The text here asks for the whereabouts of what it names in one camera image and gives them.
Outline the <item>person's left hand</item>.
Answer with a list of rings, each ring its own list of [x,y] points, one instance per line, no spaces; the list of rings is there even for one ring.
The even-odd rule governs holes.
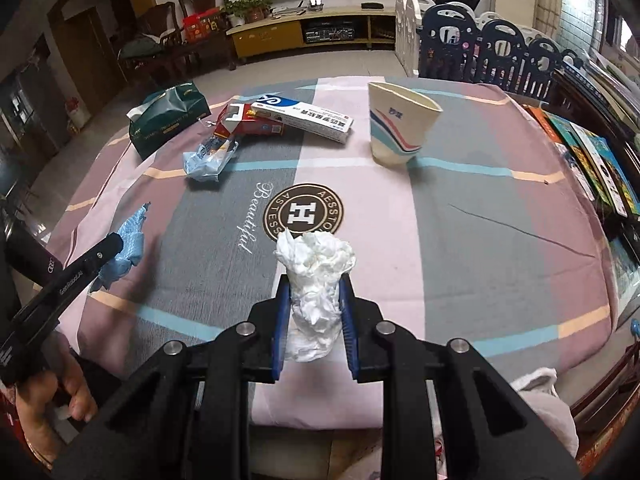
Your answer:
[[[56,396],[64,396],[63,414],[76,422],[90,422],[98,414],[98,406],[66,337],[53,332],[47,344],[55,360],[54,369],[40,370],[18,385],[15,407],[30,452],[51,470],[65,448],[65,442],[55,427],[60,421]]]

